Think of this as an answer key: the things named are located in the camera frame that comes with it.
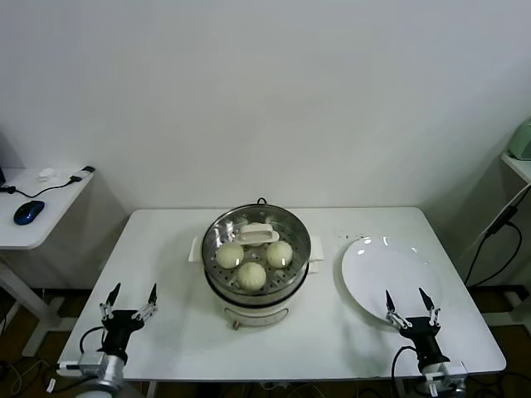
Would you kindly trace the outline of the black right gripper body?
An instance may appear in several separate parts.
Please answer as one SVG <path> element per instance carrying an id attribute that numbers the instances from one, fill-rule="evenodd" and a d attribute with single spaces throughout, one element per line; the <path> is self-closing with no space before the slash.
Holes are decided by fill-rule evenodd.
<path id="1" fill-rule="evenodd" d="M 430 366 L 451 360 L 444 356 L 436 341 L 436 335 L 441 327 L 430 324 L 428 317 L 406 318 L 410 323 L 407 328 L 401 328 L 400 334 L 411 340 L 417 353 L 419 366 Z"/>

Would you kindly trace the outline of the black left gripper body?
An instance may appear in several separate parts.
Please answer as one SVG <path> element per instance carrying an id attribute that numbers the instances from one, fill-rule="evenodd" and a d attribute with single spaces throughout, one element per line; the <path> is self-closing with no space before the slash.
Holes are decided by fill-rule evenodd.
<path id="1" fill-rule="evenodd" d="M 103 326 L 106 330 L 103 352 L 125 352 L 131 334 L 144 327 L 144 320 L 135 310 L 115 310 Z"/>

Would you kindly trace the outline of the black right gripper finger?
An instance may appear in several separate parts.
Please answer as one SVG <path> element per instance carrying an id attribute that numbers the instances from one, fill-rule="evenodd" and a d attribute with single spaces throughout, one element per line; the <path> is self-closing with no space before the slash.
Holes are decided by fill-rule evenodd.
<path id="1" fill-rule="evenodd" d="M 397 312 L 389 292 L 387 292 L 387 320 L 391 325 L 393 325 L 394 328 L 398 330 L 408 329 L 411 327 L 411 323 Z"/>
<path id="2" fill-rule="evenodd" d="M 426 310 L 429 314 L 428 323 L 433 327 L 439 327 L 439 312 L 441 311 L 441 309 L 434 304 L 431 297 L 422 288 L 419 288 L 419 292 L 421 295 L 422 302 L 424 303 Z"/>

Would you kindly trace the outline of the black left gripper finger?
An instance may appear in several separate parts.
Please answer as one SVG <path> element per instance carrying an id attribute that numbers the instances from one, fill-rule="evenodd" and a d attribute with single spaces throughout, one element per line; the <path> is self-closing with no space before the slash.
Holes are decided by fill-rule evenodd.
<path id="1" fill-rule="evenodd" d="M 148 302 L 141 307 L 140 309 L 136 310 L 134 314 L 131 316 L 132 319 L 149 319 L 151 318 L 157 311 L 158 311 L 158 305 L 157 305 L 157 285 L 154 284 L 149 298 Z"/>
<path id="2" fill-rule="evenodd" d="M 114 303 L 118 297 L 121 283 L 117 283 L 113 290 L 107 296 L 107 299 L 100 303 L 101 319 L 107 320 L 113 317 Z"/>

